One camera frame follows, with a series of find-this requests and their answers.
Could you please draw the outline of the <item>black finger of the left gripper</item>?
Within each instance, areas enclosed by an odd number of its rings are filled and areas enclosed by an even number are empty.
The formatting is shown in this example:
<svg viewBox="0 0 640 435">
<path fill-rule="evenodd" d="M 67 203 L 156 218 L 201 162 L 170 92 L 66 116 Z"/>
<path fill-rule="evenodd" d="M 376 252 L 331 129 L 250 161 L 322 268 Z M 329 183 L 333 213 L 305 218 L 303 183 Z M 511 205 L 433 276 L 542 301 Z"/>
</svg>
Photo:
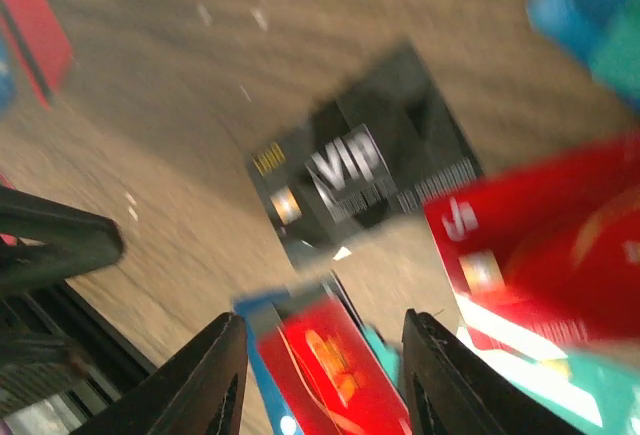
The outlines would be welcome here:
<svg viewBox="0 0 640 435">
<path fill-rule="evenodd" d="M 1 293 L 15 295 L 118 263 L 123 239 L 106 217 L 1 189 Z"/>
</svg>

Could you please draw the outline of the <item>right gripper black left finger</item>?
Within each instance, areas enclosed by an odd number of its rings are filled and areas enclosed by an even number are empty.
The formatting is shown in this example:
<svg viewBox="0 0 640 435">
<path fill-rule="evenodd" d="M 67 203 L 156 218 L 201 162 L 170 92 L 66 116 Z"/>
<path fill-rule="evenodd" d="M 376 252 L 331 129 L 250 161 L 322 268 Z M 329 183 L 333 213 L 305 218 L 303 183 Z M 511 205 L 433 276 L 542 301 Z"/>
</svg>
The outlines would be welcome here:
<svg viewBox="0 0 640 435">
<path fill-rule="evenodd" d="M 223 313 L 137 388 L 74 432 L 237 434 L 247 367 L 244 320 Z"/>
</svg>

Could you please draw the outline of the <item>teal VIP card front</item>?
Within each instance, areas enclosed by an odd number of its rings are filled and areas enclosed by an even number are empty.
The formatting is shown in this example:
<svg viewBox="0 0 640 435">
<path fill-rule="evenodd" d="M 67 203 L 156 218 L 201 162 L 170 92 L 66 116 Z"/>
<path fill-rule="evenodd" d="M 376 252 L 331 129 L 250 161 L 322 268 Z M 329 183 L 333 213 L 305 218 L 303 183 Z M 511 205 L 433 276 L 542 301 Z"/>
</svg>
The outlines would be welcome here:
<svg viewBox="0 0 640 435">
<path fill-rule="evenodd" d="M 456 336 L 497 373 L 584 434 L 639 432 L 639 373 L 581 351 L 535 360 L 504 350 L 480 350 L 466 327 Z"/>
</svg>

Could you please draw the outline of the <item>red card black stripe front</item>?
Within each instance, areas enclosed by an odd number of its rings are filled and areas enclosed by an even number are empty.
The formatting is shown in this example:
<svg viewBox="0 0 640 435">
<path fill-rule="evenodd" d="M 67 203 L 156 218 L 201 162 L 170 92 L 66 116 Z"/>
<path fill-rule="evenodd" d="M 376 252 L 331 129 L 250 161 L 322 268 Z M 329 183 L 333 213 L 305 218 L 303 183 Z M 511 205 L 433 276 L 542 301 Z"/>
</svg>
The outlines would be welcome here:
<svg viewBox="0 0 640 435">
<path fill-rule="evenodd" d="M 73 61 L 70 41 L 48 0 L 1 0 L 1 28 L 48 107 Z"/>
</svg>

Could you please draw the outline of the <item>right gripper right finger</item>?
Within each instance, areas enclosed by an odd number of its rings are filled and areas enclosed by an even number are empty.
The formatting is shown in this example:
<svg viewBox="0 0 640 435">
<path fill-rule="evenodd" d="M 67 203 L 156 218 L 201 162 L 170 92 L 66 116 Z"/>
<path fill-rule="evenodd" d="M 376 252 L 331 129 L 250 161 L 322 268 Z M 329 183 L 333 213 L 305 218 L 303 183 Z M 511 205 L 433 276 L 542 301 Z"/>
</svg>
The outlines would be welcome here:
<svg viewBox="0 0 640 435">
<path fill-rule="evenodd" d="M 579 432 L 513 386 L 432 315 L 407 310 L 402 343 L 405 395 L 414 434 Z"/>
</svg>

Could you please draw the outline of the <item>red VIP card front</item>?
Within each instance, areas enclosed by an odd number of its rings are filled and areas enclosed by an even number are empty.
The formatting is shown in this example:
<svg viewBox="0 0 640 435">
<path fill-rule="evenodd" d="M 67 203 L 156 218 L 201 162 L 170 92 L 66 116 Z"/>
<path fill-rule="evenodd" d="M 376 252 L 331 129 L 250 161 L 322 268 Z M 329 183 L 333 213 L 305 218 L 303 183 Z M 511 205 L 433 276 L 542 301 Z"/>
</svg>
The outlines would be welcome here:
<svg viewBox="0 0 640 435">
<path fill-rule="evenodd" d="M 473 344 L 535 359 L 639 336 L 639 136 L 483 179 L 425 216 Z"/>
</svg>

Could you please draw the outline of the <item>black VIP card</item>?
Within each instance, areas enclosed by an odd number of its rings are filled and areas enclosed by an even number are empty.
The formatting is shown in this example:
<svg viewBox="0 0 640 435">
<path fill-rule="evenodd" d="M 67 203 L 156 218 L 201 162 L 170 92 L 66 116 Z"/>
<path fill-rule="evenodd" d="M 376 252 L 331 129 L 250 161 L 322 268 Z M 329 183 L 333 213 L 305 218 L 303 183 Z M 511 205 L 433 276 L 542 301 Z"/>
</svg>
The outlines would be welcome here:
<svg viewBox="0 0 640 435">
<path fill-rule="evenodd" d="M 482 177 L 418 51 L 403 41 L 299 125 L 247 156 L 295 268 Z"/>
</svg>

